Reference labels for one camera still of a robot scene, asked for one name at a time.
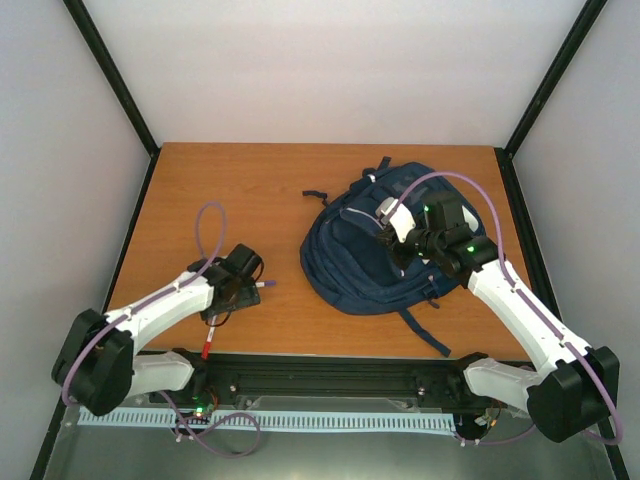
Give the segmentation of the red white marker pen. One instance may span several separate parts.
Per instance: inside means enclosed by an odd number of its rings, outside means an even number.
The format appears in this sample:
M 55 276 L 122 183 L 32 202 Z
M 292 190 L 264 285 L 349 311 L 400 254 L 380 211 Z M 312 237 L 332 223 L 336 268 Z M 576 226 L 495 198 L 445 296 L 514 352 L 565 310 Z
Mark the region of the red white marker pen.
M 202 348 L 202 351 L 201 351 L 201 358 L 204 359 L 204 360 L 208 359 L 209 352 L 210 352 L 211 345 L 212 345 L 212 341 L 213 341 L 213 336 L 214 336 L 214 333 L 215 333 L 215 329 L 216 329 L 216 327 L 214 325 L 209 327 L 209 330 L 208 330 L 208 333 L 207 333 L 207 337 L 206 337 L 206 340 L 204 342 L 204 345 L 203 345 L 203 348 Z

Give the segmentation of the navy blue student backpack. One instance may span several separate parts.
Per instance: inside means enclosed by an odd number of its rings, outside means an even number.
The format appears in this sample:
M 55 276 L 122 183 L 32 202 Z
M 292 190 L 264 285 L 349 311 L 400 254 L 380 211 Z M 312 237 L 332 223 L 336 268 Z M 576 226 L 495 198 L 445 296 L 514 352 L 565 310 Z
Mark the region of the navy blue student backpack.
M 331 202 L 323 192 L 304 191 L 304 196 L 320 198 L 324 209 L 300 246 L 300 263 L 312 288 L 332 307 L 350 315 L 397 313 L 421 340 L 447 357 L 451 349 L 422 328 L 409 308 L 432 304 L 458 282 L 427 260 L 415 258 L 397 266 L 376 239 L 384 228 L 376 212 L 381 203 L 400 197 L 413 181 L 432 171 L 417 162 L 393 166 L 385 156 Z

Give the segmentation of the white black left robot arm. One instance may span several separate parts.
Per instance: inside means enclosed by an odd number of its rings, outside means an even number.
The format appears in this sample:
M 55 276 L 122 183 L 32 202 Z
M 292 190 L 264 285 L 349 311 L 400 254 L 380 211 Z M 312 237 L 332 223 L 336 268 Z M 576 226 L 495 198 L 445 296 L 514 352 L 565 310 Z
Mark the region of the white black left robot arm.
M 238 244 L 224 257 L 192 263 L 171 283 L 130 305 L 106 313 L 82 311 L 52 367 L 63 402 L 96 416 L 130 397 L 161 391 L 176 393 L 180 402 L 209 402 L 204 353 L 142 351 L 191 315 L 215 329 L 233 312 L 259 304 L 263 271 L 263 259 Z

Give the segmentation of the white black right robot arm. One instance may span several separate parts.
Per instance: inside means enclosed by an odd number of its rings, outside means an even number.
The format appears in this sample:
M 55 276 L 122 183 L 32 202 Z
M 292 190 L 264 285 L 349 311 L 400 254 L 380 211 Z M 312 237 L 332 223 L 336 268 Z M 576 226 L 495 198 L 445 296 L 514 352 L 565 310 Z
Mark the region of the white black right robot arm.
M 471 231 L 459 198 L 423 197 L 414 215 L 398 199 L 382 201 L 379 241 L 404 265 L 422 258 L 456 279 L 486 304 L 533 364 L 516 368 L 489 357 L 462 370 L 468 390 L 529 415 L 549 440 L 560 443 L 616 415 L 620 363 L 607 347 L 593 348 L 569 330 L 519 279 L 490 238 Z

